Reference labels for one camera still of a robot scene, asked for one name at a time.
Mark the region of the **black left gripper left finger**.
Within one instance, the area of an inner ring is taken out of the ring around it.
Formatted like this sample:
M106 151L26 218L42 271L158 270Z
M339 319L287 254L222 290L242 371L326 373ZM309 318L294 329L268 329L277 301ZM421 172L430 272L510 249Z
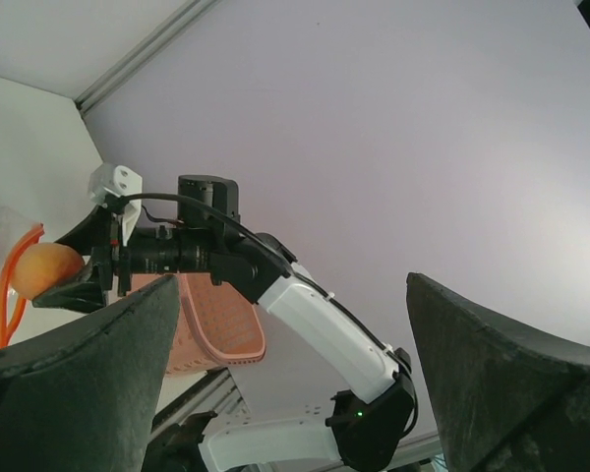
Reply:
M138 471L179 314L166 275L0 349L0 471Z

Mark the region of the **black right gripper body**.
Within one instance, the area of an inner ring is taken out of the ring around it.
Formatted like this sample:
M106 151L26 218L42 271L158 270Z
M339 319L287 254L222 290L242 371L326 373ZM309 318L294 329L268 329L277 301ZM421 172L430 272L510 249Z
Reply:
M207 272L210 252L211 233L204 229L138 228L127 244L114 230L91 252L90 279L103 291L117 279L119 291L126 293L135 274Z

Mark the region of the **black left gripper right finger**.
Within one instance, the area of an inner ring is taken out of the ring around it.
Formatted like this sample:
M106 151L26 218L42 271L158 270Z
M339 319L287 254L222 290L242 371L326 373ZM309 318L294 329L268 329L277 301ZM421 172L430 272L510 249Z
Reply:
M407 277L407 311L451 471L590 471L590 347Z

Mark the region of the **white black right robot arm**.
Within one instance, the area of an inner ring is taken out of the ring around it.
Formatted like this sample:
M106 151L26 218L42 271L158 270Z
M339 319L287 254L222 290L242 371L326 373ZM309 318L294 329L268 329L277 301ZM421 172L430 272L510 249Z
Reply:
M95 177L89 191L94 210L61 238L88 263L35 296L36 307L88 314L106 305L110 290L127 293L136 274L204 273L284 322L347 382L328 417L310 406L267 421L191 415L153 440L146 471L234 471L302 458L386 469L418 418L409 355L377 339L276 238L245 228L234 181L180 176L170 196L176 219L149 229L129 225L148 198L139 187Z

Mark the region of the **clear zip top bag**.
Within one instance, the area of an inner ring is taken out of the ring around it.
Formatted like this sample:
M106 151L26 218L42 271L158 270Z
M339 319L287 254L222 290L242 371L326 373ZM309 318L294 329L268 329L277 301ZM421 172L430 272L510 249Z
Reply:
M43 225L0 205L0 349L9 345L28 301L11 286L17 261L44 234Z

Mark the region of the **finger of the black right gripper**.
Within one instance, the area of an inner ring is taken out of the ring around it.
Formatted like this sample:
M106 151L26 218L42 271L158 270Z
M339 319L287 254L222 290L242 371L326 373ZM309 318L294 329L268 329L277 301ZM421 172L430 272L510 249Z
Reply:
M75 250L81 256L101 253L111 254L113 213L107 208L96 206L80 223L56 243Z
M58 282L32 299L35 308L93 313L107 306L111 274L86 265L76 275Z

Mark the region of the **orange fake peach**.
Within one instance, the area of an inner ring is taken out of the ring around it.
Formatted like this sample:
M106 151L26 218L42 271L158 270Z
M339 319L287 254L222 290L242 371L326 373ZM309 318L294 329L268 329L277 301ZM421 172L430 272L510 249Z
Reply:
M85 265L74 249L57 243L38 243L26 249L17 261L11 286L28 300L77 274Z

